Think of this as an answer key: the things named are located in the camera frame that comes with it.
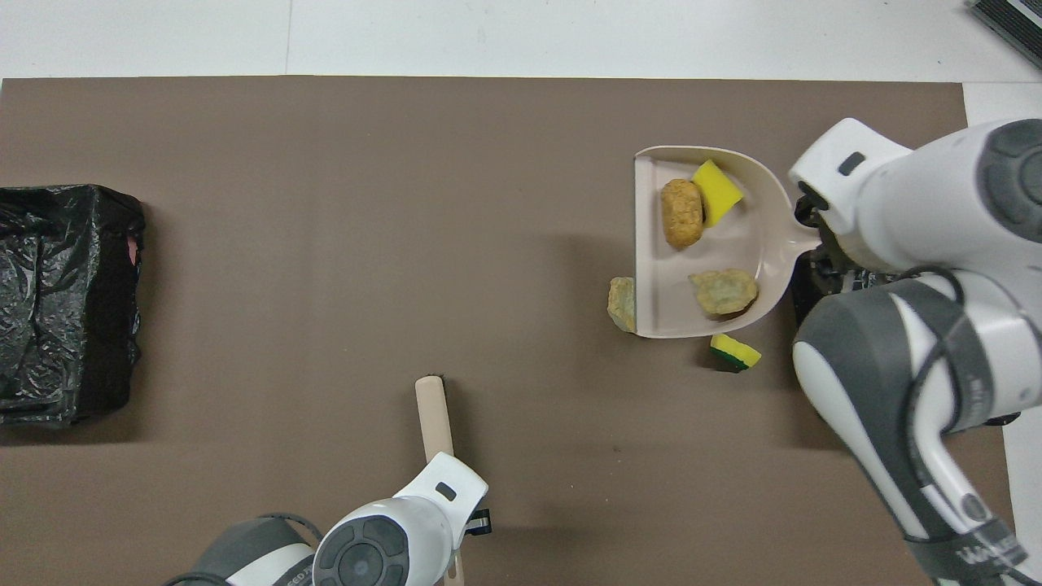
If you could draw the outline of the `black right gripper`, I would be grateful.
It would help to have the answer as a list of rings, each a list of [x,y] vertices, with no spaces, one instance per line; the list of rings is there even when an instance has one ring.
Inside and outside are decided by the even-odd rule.
[[[796,221],[808,229],[818,230],[821,244],[803,254],[803,276],[814,278],[822,295],[859,291],[892,282],[892,274],[874,272],[855,263],[838,245],[830,229],[822,229],[819,203],[822,197],[802,193],[796,203]]]

